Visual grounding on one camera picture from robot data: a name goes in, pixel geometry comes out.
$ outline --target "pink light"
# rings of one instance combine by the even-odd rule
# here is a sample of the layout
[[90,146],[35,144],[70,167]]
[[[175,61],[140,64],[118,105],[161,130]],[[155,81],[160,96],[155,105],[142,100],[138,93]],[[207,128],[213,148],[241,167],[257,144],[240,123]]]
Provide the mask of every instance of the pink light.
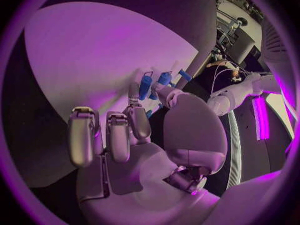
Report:
[[256,138],[257,140],[268,139],[270,131],[265,99],[255,98],[252,100],[252,105],[256,123]]

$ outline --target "white curved panel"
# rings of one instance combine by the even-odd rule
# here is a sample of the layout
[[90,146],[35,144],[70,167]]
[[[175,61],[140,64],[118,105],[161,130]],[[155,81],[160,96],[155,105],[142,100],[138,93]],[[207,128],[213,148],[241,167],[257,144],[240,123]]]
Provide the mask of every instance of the white curved panel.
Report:
[[25,27],[28,59],[43,93],[65,120],[75,106],[123,111],[137,69],[184,70],[197,50],[160,23],[103,3],[68,2],[38,10]]

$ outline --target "white robotic hand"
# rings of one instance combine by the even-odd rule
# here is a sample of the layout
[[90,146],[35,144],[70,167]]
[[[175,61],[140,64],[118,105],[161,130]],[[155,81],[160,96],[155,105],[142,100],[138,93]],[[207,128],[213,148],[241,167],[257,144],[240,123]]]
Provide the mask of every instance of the white robotic hand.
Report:
[[281,89],[273,75],[261,76],[254,72],[243,82],[212,93],[207,104],[217,116],[222,116],[239,107],[247,96],[258,96],[263,92],[280,94]]

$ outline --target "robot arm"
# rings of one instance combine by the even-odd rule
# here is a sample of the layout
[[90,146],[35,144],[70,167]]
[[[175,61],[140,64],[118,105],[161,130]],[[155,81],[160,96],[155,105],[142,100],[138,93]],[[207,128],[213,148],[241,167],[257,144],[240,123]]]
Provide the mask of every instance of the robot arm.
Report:
[[274,76],[251,73],[243,82],[212,93],[207,104],[217,116],[222,116],[239,107],[247,96],[258,96],[264,92],[281,93]]

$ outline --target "purple led strip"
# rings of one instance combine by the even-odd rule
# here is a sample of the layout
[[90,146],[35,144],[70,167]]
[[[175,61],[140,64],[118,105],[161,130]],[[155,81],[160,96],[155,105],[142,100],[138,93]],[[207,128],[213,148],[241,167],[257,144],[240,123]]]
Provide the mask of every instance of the purple led strip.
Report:
[[262,97],[252,100],[252,105],[256,123],[256,138],[257,140],[265,140],[270,137],[269,121],[265,99]]

